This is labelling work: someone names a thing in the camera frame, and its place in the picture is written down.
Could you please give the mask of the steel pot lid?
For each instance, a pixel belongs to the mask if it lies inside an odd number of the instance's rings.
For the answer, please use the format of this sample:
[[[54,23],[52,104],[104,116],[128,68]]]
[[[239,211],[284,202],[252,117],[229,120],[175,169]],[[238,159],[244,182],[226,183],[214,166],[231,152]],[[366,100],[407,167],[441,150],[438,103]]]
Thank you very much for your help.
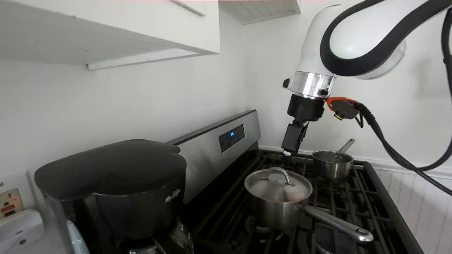
[[[247,176],[244,186],[255,197],[278,204],[299,202],[312,194],[312,184],[298,173],[271,167]]]

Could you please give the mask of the stainless steel gas stove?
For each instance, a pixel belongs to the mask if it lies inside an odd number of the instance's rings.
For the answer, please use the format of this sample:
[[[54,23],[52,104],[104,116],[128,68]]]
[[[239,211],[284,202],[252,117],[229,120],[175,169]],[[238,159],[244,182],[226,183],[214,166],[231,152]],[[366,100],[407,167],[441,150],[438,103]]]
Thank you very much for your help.
[[[245,234],[244,221],[252,216],[245,178],[281,166],[281,152],[260,149],[260,137],[258,113],[249,110],[170,141],[187,162],[182,215],[194,254],[315,254],[315,234],[312,247],[308,236],[321,222],[305,213],[295,227],[272,229],[267,243]],[[350,175],[336,182],[315,174],[309,154],[294,156],[284,169],[312,184],[311,206],[372,233],[371,242],[355,241],[357,254],[424,254],[370,163],[355,161]]]

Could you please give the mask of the stove burner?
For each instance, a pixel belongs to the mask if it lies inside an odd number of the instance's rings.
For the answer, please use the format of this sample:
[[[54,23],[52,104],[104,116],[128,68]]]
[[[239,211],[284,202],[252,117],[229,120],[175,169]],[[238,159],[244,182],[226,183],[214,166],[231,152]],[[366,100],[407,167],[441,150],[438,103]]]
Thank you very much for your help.
[[[356,242],[342,231],[316,223],[314,231],[308,236],[310,247],[313,234],[315,234],[315,254],[357,254]]]
[[[260,244],[269,241],[272,229],[258,224],[253,216],[247,216],[244,221],[245,234],[252,235],[252,241]]]

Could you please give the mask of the small steel saucepan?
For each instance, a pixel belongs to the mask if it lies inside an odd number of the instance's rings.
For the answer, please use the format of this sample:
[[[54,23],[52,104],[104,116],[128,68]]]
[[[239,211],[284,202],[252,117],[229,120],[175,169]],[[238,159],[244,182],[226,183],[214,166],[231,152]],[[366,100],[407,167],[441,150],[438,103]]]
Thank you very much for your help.
[[[337,151],[314,151],[312,159],[315,173],[327,180],[346,179],[354,162],[354,158],[346,151],[354,143],[355,139],[351,138]]]

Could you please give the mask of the large steel saucepan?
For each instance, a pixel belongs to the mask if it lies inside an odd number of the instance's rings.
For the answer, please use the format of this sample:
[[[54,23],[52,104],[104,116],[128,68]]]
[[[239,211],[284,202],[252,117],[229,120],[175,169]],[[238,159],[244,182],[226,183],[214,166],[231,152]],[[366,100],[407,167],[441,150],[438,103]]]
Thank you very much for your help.
[[[272,229],[289,229],[295,227],[299,224],[299,214],[305,212],[323,223],[349,235],[355,241],[371,242],[374,240],[374,236],[368,230],[310,206],[308,204],[309,198],[288,204],[265,201],[255,197],[249,192],[248,198],[253,216],[258,222],[266,227]]]

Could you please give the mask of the white range hood cabinet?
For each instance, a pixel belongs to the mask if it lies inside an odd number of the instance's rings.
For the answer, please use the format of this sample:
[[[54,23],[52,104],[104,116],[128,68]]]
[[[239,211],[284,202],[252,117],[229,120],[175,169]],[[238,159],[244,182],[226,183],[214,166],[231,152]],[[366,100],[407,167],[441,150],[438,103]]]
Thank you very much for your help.
[[[241,24],[295,16],[301,13],[299,0],[219,0],[219,9]]]

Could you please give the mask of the glass coffee carafe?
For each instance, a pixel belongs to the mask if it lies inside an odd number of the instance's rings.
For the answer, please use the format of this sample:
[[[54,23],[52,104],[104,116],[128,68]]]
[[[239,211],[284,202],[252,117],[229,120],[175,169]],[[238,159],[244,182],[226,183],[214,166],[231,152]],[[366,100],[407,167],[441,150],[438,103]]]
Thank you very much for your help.
[[[123,241],[117,254],[194,254],[194,242],[187,226],[176,217],[150,236]]]

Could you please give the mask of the black coffee maker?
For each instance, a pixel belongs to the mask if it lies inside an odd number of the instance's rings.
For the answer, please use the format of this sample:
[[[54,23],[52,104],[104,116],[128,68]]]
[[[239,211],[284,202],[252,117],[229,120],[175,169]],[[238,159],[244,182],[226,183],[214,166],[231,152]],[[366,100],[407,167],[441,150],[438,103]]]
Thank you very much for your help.
[[[133,139],[50,162],[34,182],[67,254],[117,254],[182,220],[186,170],[178,146]]]

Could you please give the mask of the white plastic device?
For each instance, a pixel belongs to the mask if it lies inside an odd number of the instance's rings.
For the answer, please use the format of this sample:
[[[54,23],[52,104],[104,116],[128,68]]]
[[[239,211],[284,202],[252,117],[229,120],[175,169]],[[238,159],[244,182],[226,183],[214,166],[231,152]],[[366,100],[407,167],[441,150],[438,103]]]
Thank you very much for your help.
[[[44,235],[41,214],[27,209],[0,219],[0,254],[18,254]]]

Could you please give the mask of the white wall cabinet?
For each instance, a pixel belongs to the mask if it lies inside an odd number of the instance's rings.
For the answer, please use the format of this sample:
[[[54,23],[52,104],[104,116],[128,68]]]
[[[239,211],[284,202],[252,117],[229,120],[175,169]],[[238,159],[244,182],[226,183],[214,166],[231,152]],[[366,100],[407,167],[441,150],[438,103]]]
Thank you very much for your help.
[[[0,60],[100,70],[220,51],[217,0],[0,0]]]

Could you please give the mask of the wall socket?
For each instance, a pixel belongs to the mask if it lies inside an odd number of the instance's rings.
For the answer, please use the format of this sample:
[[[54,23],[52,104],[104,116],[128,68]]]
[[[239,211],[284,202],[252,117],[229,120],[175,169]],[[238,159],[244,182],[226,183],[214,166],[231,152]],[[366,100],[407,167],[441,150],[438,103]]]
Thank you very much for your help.
[[[0,220],[24,210],[18,188],[0,193]]]

